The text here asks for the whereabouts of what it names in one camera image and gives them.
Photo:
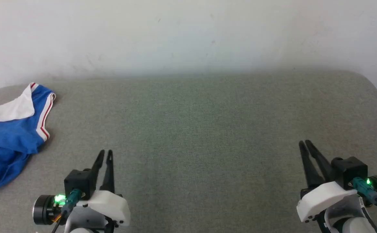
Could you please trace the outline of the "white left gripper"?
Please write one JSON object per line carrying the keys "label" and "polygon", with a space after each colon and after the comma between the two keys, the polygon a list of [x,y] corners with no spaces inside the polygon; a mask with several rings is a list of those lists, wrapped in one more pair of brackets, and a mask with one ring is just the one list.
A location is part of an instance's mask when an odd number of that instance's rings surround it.
{"label": "white left gripper", "polygon": [[[104,162],[105,150],[101,150],[91,168],[91,190],[96,190],[99,170]],[[32,208],[36,225],[56,225],[68,196],[41,195]],[[106,170],[100,190],[93,193],[89,200],[79,200],[67,220],[59,227],[63,233],[114,233],[118,227],[128,227],[131,213],[125,198],[115,194],[113,151],[108,150]]]}

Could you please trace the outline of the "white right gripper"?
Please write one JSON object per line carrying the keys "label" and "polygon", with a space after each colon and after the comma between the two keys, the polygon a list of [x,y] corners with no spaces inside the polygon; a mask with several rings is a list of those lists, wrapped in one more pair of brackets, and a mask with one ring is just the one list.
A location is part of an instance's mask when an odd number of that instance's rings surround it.
{"label": "white right gripper", "polygon": [[[308,189],[314,190],[298,202],[296,209],[301,222],[316,221],[321,233],[377,233],[377,226],[367,211],[373,205],[356,189],[344,190],[333,182],[330,162],[311,140],[307,139],[305,143],[301,140],[298,145]],[[324,179],[317,172],[310,155],[328,183],[323,184]]]}

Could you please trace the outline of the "blue Lakers jersey white sleeves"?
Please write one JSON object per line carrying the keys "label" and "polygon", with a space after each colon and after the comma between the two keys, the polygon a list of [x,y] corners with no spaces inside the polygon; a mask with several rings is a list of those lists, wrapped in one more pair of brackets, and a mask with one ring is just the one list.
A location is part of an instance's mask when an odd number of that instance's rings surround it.
{"label": "blue Lakers jersey white sleeves", "polygon": [[0,105],[0,188],[15,179],[50,138],[45,122],[55,98],[51,89],[32,82],[20,96]]}

